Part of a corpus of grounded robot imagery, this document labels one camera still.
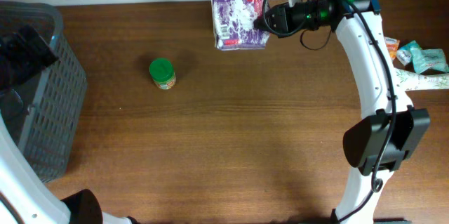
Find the pink purple tissue pack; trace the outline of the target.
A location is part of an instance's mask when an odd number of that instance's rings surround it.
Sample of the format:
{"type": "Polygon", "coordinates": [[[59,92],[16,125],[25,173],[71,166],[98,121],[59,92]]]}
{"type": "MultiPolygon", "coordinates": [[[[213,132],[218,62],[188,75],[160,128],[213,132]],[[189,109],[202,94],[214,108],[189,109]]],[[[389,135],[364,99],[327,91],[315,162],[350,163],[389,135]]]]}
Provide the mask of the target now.
{"type": "Polygon", "coordinates": [[[253,22],[262,15],[263,0],[231,0],[211,5],[215,47],[220,51],[263,49],[269,33],[253,22]]]}

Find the small teal tissue pack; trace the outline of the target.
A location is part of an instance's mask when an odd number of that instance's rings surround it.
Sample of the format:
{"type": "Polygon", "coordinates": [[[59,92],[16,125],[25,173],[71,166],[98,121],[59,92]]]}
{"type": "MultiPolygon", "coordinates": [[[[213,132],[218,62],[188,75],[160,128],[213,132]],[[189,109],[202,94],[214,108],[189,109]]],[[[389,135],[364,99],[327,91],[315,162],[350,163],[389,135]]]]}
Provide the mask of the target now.
{"type": "Polygon", "coordinates": [[[404,66],[412,62],[412,53],[410,52],[410,49],[405,46],[397,50],[396,57],[399,60],[399,62],[404,66]]]}

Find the grey plastic basket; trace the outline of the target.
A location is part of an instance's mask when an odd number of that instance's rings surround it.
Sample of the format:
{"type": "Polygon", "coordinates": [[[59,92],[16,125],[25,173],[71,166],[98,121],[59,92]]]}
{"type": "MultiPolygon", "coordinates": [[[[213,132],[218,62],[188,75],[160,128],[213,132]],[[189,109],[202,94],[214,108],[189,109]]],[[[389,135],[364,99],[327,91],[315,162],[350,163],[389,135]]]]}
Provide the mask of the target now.
{"type": "Polygon", "coordinates": [[[1,2],[1,34],[33,27],[58,61],[1,94],[1,116],[13,142],[43,183],[64,176],[88,87],[66,40],[62,15],[48,4],[1,2]]]}

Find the green lid jar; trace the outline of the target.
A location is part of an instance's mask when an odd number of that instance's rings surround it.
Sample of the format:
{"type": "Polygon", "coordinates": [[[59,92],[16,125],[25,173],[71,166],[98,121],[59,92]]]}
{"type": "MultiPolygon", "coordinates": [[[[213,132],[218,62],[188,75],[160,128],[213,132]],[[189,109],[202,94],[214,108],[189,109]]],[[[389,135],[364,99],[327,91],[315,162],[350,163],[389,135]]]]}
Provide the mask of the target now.
{"type": "Polygon", "coordinates": [[[156,86],[162,90],[168,90],[176,83],[173,65],[165,58],[154,60],[149,66],[149,73],[156,86]]]}

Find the white floral cream tube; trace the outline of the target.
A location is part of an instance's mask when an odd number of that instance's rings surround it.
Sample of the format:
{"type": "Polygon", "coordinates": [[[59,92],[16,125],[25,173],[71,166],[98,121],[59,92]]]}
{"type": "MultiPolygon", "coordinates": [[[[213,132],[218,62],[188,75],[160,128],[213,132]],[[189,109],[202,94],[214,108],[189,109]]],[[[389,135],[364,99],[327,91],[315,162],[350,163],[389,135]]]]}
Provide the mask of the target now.
{"type": "Polygon", "coordinates": [[[395,69],[400,86],[406,91],[448,89],[448,73],[425,76],[406,70],[395,69]]]}

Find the orange tissue pack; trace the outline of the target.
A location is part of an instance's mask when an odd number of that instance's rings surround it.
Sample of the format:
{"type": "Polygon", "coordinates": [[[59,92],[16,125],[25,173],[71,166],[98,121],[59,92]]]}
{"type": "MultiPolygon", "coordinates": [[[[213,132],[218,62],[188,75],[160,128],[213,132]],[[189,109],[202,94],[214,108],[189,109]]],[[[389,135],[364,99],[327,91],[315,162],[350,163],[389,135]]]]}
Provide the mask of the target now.
{"type": "Polygon", "coordinates": [[[396,59],[396,54],[399,49],[400,41],[398,39],[393,39],[390,37],[384,38],[385,44],[387,46],[387,50],[389,52],[389,56],[392,60],[396,59]]]}

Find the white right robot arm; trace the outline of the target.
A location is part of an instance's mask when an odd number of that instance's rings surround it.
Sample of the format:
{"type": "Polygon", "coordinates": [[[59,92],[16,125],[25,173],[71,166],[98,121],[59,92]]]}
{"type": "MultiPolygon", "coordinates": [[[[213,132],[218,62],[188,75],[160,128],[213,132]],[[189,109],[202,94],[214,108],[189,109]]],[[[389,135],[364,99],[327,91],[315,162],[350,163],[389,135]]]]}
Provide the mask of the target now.
{"type": "Polygon", "coordinates": [[[380,195],[401,164],[411,158],[430,125],[394,72],[382,29],[378,0],[288,0],[263,8],[256,29],[280,38],[329,27],[350,63],[361,104],[361,120],[345,132],[350,172],[331,223],[372,223],[380,195]]]}

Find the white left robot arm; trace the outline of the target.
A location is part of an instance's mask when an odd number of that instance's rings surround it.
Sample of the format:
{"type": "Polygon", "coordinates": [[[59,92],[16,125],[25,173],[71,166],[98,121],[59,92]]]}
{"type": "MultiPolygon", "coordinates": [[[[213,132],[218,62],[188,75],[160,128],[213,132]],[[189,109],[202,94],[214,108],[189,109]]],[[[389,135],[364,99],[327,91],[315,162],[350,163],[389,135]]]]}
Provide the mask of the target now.
{"type": "MultiPolygon", "coordinates": [[[[57,60],[49,45],[29,25],[1,36],[1,91],[25,83],[57,60]]],[[[137,223],[133,217],[116,217],[102,211],[88,189],[58,199],[19,151],[4,119],[1,119],[1,222],[137,223]]]]}

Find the teal wet wipes pack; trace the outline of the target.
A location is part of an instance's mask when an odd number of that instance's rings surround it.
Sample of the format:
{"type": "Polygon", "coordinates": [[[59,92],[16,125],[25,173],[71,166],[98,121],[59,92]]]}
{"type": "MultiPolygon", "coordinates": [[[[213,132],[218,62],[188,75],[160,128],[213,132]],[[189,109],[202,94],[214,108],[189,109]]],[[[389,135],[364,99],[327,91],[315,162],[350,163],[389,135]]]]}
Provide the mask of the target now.
{"type": "Polygon", "coordinates": [[[416,41],[409,43],[414,71],[421,74],[427,70],[448,73],[448,64],[442,49],[422,49],[416,41]]]}

